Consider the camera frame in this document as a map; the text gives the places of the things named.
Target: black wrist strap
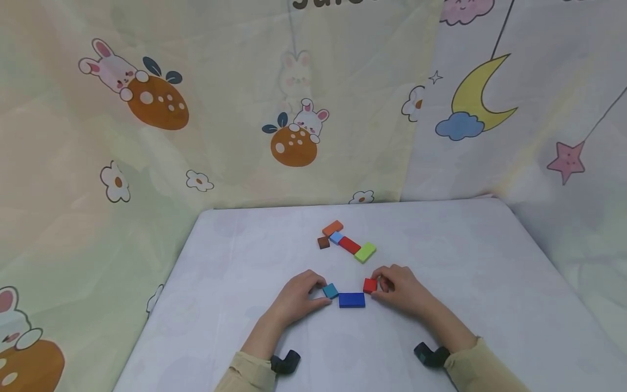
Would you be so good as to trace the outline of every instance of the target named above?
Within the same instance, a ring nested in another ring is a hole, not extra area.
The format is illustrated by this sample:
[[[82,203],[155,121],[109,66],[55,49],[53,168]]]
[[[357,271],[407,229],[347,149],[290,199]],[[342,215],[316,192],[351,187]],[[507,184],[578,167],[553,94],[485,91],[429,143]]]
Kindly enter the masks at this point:
[[[446,347],[440,347],[435,352],[422,342],[414,348],[414,355],[418,357],[420,362],[427,368],[443,368],[444,363],[451,356]]]
[[[277,374],[292,374],[296,371],[296,367],[300,362],[300,355],[294,350],[290,350],[285,356],[285,359],[281,359],[276,355],[270,358],[270,368]]]

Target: small star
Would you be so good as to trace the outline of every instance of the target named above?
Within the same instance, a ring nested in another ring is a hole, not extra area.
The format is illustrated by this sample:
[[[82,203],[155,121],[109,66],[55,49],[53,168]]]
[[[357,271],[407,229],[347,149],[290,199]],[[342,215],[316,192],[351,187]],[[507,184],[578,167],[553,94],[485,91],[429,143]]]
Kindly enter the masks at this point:
[[[435,75],[433,75],[429,79],[431,79],[433,81],[433,84],[435,84],[435,82],[437,82],[440,79],[444,79],[444,78],[438,75],[438,71],[435,71]]]
[[[584,140],[574,147],[557,142],[557,158],[547,166],[547,169],[562,173],[562,185],[566,185],[566,181],[568,181],[572,173],[583,173],[586,171],[583,163],[581,163],[581,158],[579,158],[585,142]]]

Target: left hand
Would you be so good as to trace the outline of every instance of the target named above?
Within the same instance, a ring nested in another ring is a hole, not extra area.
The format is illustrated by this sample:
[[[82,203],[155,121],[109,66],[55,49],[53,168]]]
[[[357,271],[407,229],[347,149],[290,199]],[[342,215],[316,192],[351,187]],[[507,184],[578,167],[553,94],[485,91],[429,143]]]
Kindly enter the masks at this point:
[[[285,328],[309,313],[331,304],[332,301],[326,297],[309,299],[309,293],[315,287],[326,285],[327,281],[314,271],[300,273],[285,284],[266,315]]]

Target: sleeve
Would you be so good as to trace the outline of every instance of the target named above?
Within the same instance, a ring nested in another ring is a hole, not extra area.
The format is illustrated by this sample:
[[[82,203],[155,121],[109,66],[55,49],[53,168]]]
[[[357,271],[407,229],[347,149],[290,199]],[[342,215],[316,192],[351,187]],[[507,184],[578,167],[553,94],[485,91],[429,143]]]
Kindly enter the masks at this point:
[[[459,392],[529,392],[482,338],[475,347],[448,357],[444,367]]]
[[[239,351],[215,392],[271,392],[274,386],[275,373],[270,368],[270,361]]]

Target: pink cloud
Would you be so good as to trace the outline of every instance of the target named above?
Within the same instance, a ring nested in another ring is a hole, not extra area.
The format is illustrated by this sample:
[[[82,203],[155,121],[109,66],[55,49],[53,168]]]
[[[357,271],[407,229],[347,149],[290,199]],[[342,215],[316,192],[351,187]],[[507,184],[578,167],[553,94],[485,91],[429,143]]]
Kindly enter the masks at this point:
[[[446,22],[449,26],[468,24],[477,16],[489,13],[492,7],[494,0],[444,0],[440,22]]]

